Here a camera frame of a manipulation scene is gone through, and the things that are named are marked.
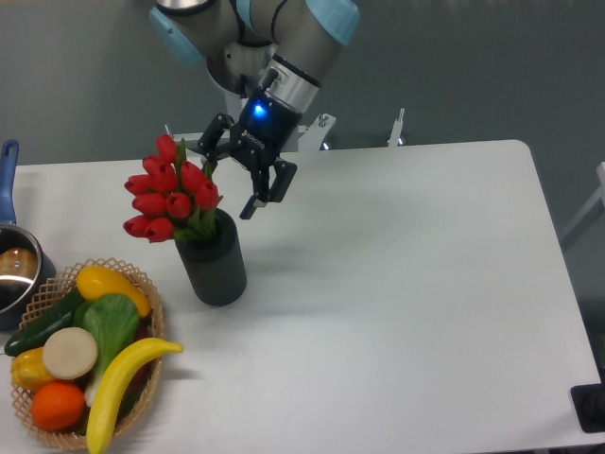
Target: black vase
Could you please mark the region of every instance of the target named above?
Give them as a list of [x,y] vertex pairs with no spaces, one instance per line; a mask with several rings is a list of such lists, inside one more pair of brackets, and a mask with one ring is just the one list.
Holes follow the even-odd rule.
[[191,286],[210,306],[226,306],[239,298],[248,279],[235,222],[216,209],[216,241],[208,245],[176,240]]

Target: blue pot handle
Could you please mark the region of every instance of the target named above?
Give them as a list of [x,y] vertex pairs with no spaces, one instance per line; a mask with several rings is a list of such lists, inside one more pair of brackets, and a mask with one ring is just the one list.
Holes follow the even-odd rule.
[[8,140],[2,146],[0,157],[0,224],[16,224],[15,207],[12,203],[12,187],[19,155],[19,142]]

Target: robotic arm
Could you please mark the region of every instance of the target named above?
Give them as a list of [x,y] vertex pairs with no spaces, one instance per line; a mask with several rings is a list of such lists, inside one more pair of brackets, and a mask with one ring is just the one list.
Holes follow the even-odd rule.
[[[157,0],[151,23],[185,63],[202,61],[241,99],[237,122],[219,113],[198,141],[206,165],[231,156],[251,174],[240,217],[284,198],[296,165],[280,157],[359,22],[351,0]],[[228,143],[218,145],[225,131]],[[269,170],[275,179],[269,185]]]

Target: banana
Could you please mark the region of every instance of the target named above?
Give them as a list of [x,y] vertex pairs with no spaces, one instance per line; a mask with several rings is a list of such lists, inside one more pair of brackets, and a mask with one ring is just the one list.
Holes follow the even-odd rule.
[[134,374],[164,353],[182,353],[182,345],[158,338],[146,338],[126,347],[105,371],[86,429],[90,454],[103,454],[112,441],[120,402]]

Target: orange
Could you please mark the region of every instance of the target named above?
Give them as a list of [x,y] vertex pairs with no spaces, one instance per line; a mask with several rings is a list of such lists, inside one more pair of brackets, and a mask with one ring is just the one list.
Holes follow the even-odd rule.
[[34,394],[31,417],[42,430],[52,431],[74,424],[84,412],[84,393],[73,383],[53,381]]

